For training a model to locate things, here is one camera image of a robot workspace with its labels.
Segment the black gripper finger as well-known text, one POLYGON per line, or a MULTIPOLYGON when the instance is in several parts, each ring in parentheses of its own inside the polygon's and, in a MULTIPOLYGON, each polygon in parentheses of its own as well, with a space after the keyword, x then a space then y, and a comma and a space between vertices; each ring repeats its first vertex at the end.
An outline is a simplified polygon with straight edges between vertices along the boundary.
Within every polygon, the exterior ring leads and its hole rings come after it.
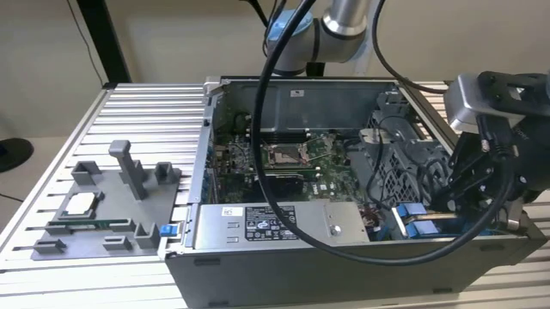
POLYGON ((452 174, 432 196, 432 209, 440 212, 469 212, 482 200, 480 187, 494 173, 489 153, 482 151, 477 134, 461 134, 450 157, 452 174))
POLYGON ((457 197, 457 213, 470 220, 490 225, 500 212, 514 182, 514 170, 510 163, 474 170, 462 180, 457 197))

